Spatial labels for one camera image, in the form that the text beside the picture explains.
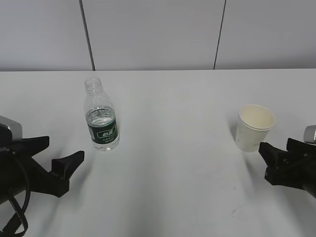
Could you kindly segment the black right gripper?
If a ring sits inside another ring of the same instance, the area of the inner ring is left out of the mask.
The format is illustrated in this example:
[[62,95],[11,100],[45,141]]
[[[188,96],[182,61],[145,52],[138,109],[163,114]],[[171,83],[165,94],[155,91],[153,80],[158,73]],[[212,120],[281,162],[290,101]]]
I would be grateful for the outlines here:
[[261,142],[265,179],[273,186],[300,189],[316,196],[316,146],[288,138],[286,150]]

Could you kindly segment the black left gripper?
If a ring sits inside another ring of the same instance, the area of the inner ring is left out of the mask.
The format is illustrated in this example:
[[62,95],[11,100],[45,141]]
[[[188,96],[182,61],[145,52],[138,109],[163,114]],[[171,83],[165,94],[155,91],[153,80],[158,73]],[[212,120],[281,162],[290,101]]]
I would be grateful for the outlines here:
[[33,156],[49,147],[49,136],[23,138],[0,149],[0,202],[22,191],[60,198],[69,191],[69,180],[84,161],[84,151],[53,159],[45,170]]

